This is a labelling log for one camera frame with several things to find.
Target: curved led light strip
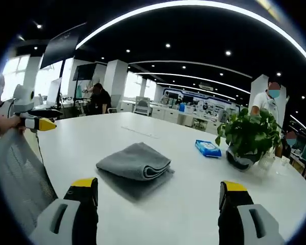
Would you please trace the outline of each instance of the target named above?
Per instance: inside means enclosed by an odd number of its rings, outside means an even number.
[[[161,63],[186,63],[186,64],[194,64],[194,65],[205,65],[205,66],[215,67],[215,68],[219,68],[219,69],[223,69],[223,70],[228,70],[228,71],[237,73],[239,75],[243,75],[243,76],[248,77],[248,78],[253,78],[250,75],[247,75],[245,73],[241,73],[239,71],[232,70],[232,69],[229,69],[229,68],[226,68],[226,67],[222,67],[222,66],[218,66],[218,65],[212,65],[212,64],[206,64],[206,63],[201,63],[201,62],[194,62],[194,61],[184,61],[184,60],[146,60],[146,61],[132,62],[132,63],[129,63],[128,65],[135,65],[135,64],[141,64],[141,63],[158,63],[158,62],[161,62]]]
[[[290,115],[296,122],[298,122],[304,129],[306,129],[306,126],[302,124],[298,119],[296,119],[293,115]]]
[[[235,98],[232,98],[230,96],[226,96],[224,94],[221,94],[221,93],[215,93],[215,92],[211,92],[211,91],[208,91],[208,90],[204,90],[204,89],[200,89],[200,88],[192,88],[192,87],[188,87],[188,86],[183,86],[183,85],[175,85],[175,84],[170,84],[170,83],[157,83],[159,85],[167,85],[167,86],[173,86],[173,87],[180,87],[180,88],[190,88],[190,89],[195,89],[195,90],[198,90],[198,91],[203,91],[203,92],[206,92],[206,93],[212,93],[212,94],[216,94],[216,95],[219,95],[219,96],[223,96],[223,97],[226,97],[228,99],[232,99],[232,100],[236,100]]]
[[[118,22],[120,22],[124,19],[128,19],[132,16],[135,16],[135,15],[138,15],[138,14],[141,14],[141,13],[145,13],[145,12],[148,12],[148,11],[152,11],[152,10],[156,10],[156,9],[176,7],[176,6],[215,7],[215,8],[227,9],[227,10],[231,10],[231,11],[234,11],[234,12],[237,12],[237,13],[244,14],[244,15],[249,16],[253,19],[256,19],[256,20],[262,22],[263,24],[267,25],[268,27],[274,29],[276,32],[278,32],[283,37],[285,37],[289,42],[291,42],[296,47],[296,49],[298,49],[301,52],[301,54],[306,58],[306,51],[288,33],[286,33],[284,30],[282,30],[280,27],[278,27],[274,23],[270,22],[266,18],[263,18],[263,17],[259,16],[258,14],[255,14],[255,13],[249,11],[249,10],[239,8],[239,7],[230,5],[230,4],[224,4],[224,3],[213,2],[213,1],[200,1],[200,0],[171,1],[171,2],[166,2],[166,3],[153,4],[153,5],[146,6],[146,7],[140,8],[140,9],[136,9],[136,10],[131,11],[127,14],[124,14],[120,17],[117,17],[117,18],[113,19],[112,21],[110,21],[110,22],[104,24],[103,26],[99,27],[94,32],[92,32],[90,35],[85,37],[76,46],[76,49],[79,49],[82,45],[84,45],[84,43],[86,43],[88,40],[90,40],[96,34],[100,33],[101,31],[105,30],[106,28],[108,28],[108,27],[110,27],[110,26],[112,26],[112,25],[114,25],[114,24],[116,24],[116,23],[118,23]]]
[[[208,82],[212,82],[212,83],[221,84],[221,85],[224,85],[224,86],[227,86],[227,87],[230,87],[230,88],[237,89],[237,90],[242,91],[244,93],[250,94],[250,92],[248,92],[244,89],[237,88],[237,87],[229,85],[227,83],[221,83],[221,82],[217,82],[217,81],[206,79],[206,78],[199,78],[199,77],[193,77],[193,76],[181,75],[181,74],[172,74],[172,73],[158,73],[158,72],[137,72],[135,74],[137,74],[137,75],[168,75],[168,76],[177,76],[177,77],[184,77],[184,78],[194,78],[194,79],[199,79],[199,80],[204,80],[204,81],[208,81]]]

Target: man in black shirt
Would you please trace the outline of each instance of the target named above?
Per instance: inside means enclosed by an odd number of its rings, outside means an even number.
[[[91,96],[91,104],[89,105],[89,111],[91,115],[105,114],[108,109],[111,108],[111,97],[106,92],[101,83],[97,83],[93,86],[93,94]]]

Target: plant pot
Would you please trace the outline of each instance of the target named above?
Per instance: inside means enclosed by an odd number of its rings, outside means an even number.
[[[246,154],[244,157],[237,157],[232,151],[233,146],[230,145],[226,150],[226,158],[228,162],[240,171],[247,171],[259,161],[257,154]]]

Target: mesh chair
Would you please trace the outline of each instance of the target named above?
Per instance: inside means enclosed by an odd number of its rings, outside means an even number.
[[[133,112],[136,114],[148,116],[150,112],[149,102],[150,102],[149,98],[137,96]]]
[[[108,113],[117,112],[117,107],[121,98],[121,94],[114,94],[111,96],[111,108],[108,109]]]
[[[26,235],[35,229],[39,214],[57,198],[43,164],[16,129],[0,139],[0,187]]]

